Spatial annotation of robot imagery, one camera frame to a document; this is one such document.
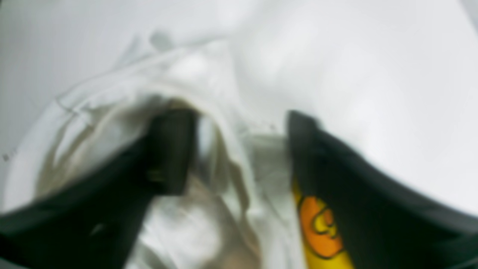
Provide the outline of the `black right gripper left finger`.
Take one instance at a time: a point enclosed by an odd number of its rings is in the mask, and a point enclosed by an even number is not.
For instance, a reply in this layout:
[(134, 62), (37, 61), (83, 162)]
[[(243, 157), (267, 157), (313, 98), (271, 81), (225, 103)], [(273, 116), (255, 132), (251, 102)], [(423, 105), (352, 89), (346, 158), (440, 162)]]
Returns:
[(155, 196), (186, 189), (196, 113), (173, 109), (113, 160), (1, 216), (1, 259), (26, 269), (121, 269)]

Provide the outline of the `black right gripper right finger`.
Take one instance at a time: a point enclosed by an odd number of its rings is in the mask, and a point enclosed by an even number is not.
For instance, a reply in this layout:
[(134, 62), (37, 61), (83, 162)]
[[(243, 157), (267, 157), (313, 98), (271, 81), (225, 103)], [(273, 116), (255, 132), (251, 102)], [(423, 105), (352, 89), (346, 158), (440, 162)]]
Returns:
[(290, 111), (292, 192), (310, 269), (476, 269), (477, 218), (377, 170)]

